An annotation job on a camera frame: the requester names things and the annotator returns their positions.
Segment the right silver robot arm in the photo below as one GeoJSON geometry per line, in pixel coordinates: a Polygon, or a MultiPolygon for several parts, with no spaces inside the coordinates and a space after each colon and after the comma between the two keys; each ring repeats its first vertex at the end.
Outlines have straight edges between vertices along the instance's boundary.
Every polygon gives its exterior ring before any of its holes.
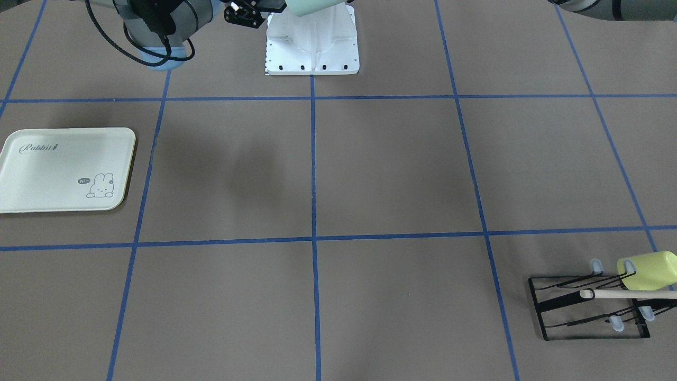
{"type": "Polygon", "coordinates": [[[285,1],[113,1],[126,40],[147,67],[167,71],[191,60],[191,37],[222,15],[225,22],[258,29],[268,14],[280,14],[285,1]]]}

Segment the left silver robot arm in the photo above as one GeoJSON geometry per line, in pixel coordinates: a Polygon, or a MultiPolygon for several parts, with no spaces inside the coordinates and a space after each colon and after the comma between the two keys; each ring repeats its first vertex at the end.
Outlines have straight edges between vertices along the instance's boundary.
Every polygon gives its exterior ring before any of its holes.
{"type": "Polygon", "coordinates": [[[674,21],[676,1],[549,1],[572,14],[612,21],[674,21]]]}

